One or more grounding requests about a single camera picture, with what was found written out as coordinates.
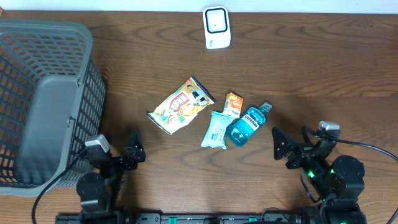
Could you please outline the blue Listerine mouthwash bottle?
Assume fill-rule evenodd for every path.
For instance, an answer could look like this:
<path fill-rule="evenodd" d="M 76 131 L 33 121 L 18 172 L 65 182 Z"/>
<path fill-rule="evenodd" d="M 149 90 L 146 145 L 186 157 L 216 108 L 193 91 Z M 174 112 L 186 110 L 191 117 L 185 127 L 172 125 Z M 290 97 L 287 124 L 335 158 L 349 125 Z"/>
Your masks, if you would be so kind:
<path fill-rule="evenodd" d="M 269 102 L 260 107 L 250 107 L 242 117 L 226 128 L 226 136 L 235 146 L 243 147 L 267 123 L 267 115 L 271 109 Z"/>

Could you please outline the yellow snack bag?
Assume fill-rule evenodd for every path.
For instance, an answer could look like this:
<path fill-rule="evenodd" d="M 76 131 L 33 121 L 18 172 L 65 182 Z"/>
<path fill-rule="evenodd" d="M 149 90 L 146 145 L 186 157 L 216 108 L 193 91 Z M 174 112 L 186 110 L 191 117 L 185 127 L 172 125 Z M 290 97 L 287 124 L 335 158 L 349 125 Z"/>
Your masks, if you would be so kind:
<path fill-rule="evenodd" d="M 194 77 L 190 77 L 178 90 L 168 96 L 147 116 L 167 134 L 188 125 L 200 111 L 215 103 L 208 90 Z"/>

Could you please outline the orange tissue pack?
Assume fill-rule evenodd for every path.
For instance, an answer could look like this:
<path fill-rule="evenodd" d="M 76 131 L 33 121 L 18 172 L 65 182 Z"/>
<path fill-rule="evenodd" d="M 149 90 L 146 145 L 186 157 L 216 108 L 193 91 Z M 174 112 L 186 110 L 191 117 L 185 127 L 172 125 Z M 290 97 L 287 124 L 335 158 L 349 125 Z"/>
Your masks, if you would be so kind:
<path fill-rule="evenodd" d="M 231 92 L 226 95 L 223 114 L 227 114 L 233 118 L 239 118 L 243 105 L 243 98 Z"/>

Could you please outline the teal wet wipes pack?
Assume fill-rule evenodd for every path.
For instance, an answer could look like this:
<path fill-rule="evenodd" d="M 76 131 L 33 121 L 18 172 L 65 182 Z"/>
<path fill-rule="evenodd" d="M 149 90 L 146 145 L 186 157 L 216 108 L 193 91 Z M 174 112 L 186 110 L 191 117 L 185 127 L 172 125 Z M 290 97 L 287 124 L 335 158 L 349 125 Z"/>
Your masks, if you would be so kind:
<path fill-rule="evenodd" d="M 227 149 L 225 143 L 226 128 L 235 120 L 228 114 L 220 113 L 217 111 L 211 112 L 211 120 L 208 130 L 201 142 L 201 147 L 220 147 L 224 150 Z"/>

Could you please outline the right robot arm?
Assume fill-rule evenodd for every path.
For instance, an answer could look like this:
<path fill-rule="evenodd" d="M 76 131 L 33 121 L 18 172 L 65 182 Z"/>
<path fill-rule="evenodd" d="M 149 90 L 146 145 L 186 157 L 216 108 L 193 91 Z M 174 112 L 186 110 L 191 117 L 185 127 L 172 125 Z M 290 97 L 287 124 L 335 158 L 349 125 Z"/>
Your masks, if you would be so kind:
<path fill-rule="evenodd" d="M 288 169 L 303 169 L 318 198 L 304 187 L 310 200 L 317 205 L 304 207 L 291 215 L 288 223 L 366 223 L 357 204 L 364 190 L 364 164 L 352 156 L 339 156 L 332 164 L 326 161 L 336 146 L 340 126 L 330 121 L 320 122 L 316 131 L 301 128 L 303 142 L 299 143 L 281 129 L 272 128 L 274 159 L 286 157 Z"/>

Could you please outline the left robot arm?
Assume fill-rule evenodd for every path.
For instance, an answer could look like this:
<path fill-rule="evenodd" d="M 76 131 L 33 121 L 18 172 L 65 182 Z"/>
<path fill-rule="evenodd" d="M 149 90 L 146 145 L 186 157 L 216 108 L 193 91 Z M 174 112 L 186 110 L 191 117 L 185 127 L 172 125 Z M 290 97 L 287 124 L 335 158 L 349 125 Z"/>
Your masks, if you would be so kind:
<path fill-rule="evenodd" d="M 123 208 L 116 208 L 122 179 L 131 170 L 144 162 L 146 153 L 138 130 L 133 131 L 124 154 L 113 156 L 111 145 L 102 134 L 88 138 L 80 159 L 86 159 L 98 172 L 90 172 L 79 178 L 76 192 L 80 196 L 82 211 L 80 223 L 133 223 L 134 219 Z"/>

